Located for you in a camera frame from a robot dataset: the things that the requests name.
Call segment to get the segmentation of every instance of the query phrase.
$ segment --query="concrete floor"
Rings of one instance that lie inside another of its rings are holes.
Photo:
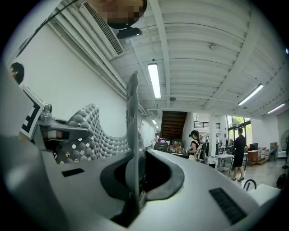
[[[277,159],[277,161],[269,161],[263,165],[254,165],[252,167],[247,166],[246,171],[245,171],[245,180],[243,180],[241,183],[234,181],[234,183],[243,187],[246,180],[253,179],[256,182],[257,186],[260,184],[264,184],[264,185],[268,185],[271,187],[276,187],[276,181],[278,177],[282,173],[288,174],[289,168],[282,169],[283,165],[285,165],[284,158]],[[227,176],[228,178],[232,178],[233,171],[231,171],[230,175],[229,175],[229,170],[224,171],[223,174]],[[240,176],[241,176],[241,173],[239,171],[237,174],[237,179],[239,179]],[[249,187],[249,190],[252,190],[253,188],[254,188],[253,184],[251,184]]]

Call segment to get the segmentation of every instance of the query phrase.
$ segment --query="air conditioning vent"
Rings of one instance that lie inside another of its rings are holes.
[[[119,41],[117,40],[117,38],[115,37],[113,32],[110,30],[108,24],[101,17],[98,16],[98,14],[94,11],[94,9],[92,9],[88,5],[87,2],[83,3],[83,6],[88,10],[89,14],[93,17],[95,22],[98,24],[98,26],[102,30],[103,34],[108,39],[111,46],[113,47],[117,56],[121,55],[124,51],[123,51]]]

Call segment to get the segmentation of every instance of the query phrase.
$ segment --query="railing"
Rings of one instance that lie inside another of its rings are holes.
[[[194,128],[210,128],[209,122],[194,121]],[[220,129],[220,123],[216,123],[216,129]]]

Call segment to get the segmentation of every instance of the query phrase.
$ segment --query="ceiling light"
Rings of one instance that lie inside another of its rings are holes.
[[[278,110],[279,108],[283,107],[284,105],[285,105],[285,104],[284,104],[284,103],[282,103],[282,104],[281,104],[281,105],[279,105],[278,107],[276,107],[276,108],[274,108],[273,110],[271,110],[271,111],[267,112],[267,114],[270,114],[270,113],[272,113],[272,112],[274,112],[274,111]]]
[[[158,79],[158,65],[156,63],[151,63],[148,65],[150,80],[152,81],[154,96],[156,99],[161,98],[161,90],[159,87]]]
[[[244,98],[241,102],[239,102],[238,105],[241,106],[244,103],[246,103],[249,99],[251,99],[254,95],[256,95],[257,92],[260,91],[263,87],[264,86],[262,84],[259,84],[246,98]]]

